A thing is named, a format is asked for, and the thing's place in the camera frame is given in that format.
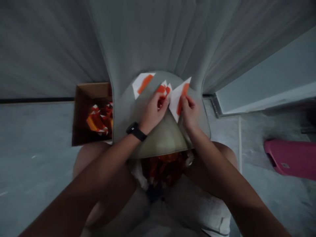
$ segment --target cardboard box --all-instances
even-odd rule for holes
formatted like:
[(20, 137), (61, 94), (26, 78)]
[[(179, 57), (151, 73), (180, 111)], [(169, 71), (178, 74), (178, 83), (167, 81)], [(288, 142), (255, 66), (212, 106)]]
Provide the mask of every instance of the cardboard box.
[(104, 136), (100, 136), (98, 133), (91, 131), (86, 121), (92, 106), (95, 104), (103, 106), (109, 101), (112, 101), (110, 83), (87, 83), (77, 85), (72, 124), (72, 146), (97, 141), (112, 141), (104, 140)]

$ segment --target orange and white paper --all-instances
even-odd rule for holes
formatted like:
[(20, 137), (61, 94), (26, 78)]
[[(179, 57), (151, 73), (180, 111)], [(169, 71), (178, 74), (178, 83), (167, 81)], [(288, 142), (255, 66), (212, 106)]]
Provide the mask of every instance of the orange and white paper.
[(171, 93), (171, 99), (170, 99), (170, 105), (169, 109), (176, 120), (176, 122), (179, 121), (179, 117), (182, 110), (182, 101), (181, 96), (186, 95), (189, 89), (191, 77), (187, 80), (185, 80), (180, 86), (178, 86), (176, 89), (174, 89)]
[(139, 95), (146, 88), (148, 83), (152, 80), (154, 75), (155, 75), (155, 73), (141, 73), (135, 79), (135, 81), (132, 84), (135, 99), (137, 99), (139, 97)]
[(167, 85), (167, 81), (165, 80), (160, 84), (156, 92), (164, 94), (165, 97), (170, 96), (170, 92), (172, 92), (171, 84)]

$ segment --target hand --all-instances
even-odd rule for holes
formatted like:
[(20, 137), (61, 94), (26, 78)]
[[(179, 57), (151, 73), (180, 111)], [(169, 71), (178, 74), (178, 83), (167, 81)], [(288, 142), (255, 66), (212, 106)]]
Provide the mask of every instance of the hand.
[(194, 100), (189, 96), (182, 96), (182, 116), (183, 125), (190, 130), (198, 126), (198, 116), (200, 108), (195, 104)]
[[(158, 105), (158, 101), (163, 100), (162, 105)], [(155, 93), (152, 99), (149, 101), (142, 121), (139, 124), (139, 129), (146, 135), (156, 127), (164, 117), (169, 105), (169, 99), (166, 99), (164, 94)]]

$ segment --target black watch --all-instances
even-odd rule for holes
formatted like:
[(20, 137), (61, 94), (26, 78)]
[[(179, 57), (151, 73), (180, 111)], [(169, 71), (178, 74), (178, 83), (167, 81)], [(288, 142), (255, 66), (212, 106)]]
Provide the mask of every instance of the black watch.
[(138, 123), (134, 122), (132, 123), (128, 129), (126, 130), (126, 132), (128, 134), (133, 134), (135, 137), (137, 137), (139, 140), (141, 140), (142, 142), (145, 141), (146, 139), (146, 135), (141, 131), (139, 130), (138, 128)]

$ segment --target pink object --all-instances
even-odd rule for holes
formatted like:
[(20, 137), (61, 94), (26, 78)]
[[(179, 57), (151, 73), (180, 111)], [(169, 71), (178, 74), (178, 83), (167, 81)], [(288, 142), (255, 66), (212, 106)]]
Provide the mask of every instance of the pink object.
[(264, 150), (279, 174), (316, 180), (316, 143), (275, 139), (265, 141)]

